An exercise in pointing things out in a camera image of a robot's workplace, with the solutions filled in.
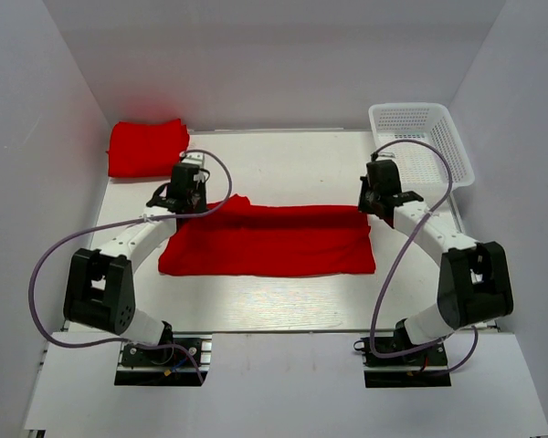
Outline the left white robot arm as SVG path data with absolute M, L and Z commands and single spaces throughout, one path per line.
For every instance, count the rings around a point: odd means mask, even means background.
M 139 310 L 133 275 L 142 262 L 177 231 L 167 214 L 199 214 L 206 207 L 205 155 L 195 153 L 174 165 L 171 180 L 154 192 L 143 210 L 144 221 L 132 224 L 100 247 L 81 248 L 71 258 L 64 317 L 143 344 L 153 363 L 164 364 L 174 355 L 174 341 L 166 324 Z

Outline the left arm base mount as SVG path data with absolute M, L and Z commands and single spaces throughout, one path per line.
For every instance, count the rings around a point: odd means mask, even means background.
M 205 379 L 210 367 L 212 336 L 174 335 L 174 343 L 187 349 L 146 350 L 130 344 L 121 347 L 114 385 L 120 387 L 201 387 L 190 354 Z

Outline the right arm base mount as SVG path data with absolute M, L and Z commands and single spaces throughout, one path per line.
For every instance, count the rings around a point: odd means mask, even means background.
M 442 343 L 409 356 L 381 359 L 370 348 L 370 338 L 353 344 L 363 357 L 366 389 L 446 388 L 451 386 L 448 357 Z

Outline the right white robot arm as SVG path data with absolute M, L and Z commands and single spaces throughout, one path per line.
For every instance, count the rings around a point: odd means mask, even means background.
M 416 363 L 427 348 L 458 329 L 508 316 L 514 310 L 503 247 L 456 231 L 418 193 L 403 191 L 395 162 L 367 163 L 359 209 L 405 235 L 403 248 L 417 245 L 439 269 L 435 304 L 399 321 L 387 349 L 377 349 L 375 337 L 369 338 L 369 350 L 377 358 Z

